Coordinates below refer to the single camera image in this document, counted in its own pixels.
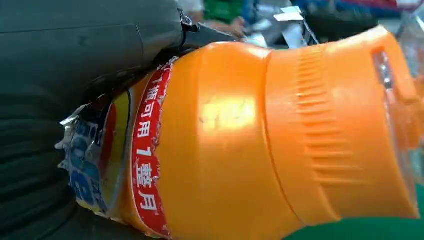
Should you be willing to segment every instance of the person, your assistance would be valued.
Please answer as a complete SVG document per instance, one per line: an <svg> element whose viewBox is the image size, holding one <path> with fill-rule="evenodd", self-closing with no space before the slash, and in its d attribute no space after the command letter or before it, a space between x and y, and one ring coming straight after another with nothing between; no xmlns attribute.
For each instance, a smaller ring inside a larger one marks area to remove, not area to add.
<svg viewBox="0 0 424 240"><path fill-rule="evenodd" d="M231 24L226 24L216 20L205 20L204 18L204 3L203 0L176 0L178 6L184 11L184 14L191 18L193 22L205 23L209 27L220 32L231 34L241 38L245 35L244 24L242 17L237 17Z"/></svg>

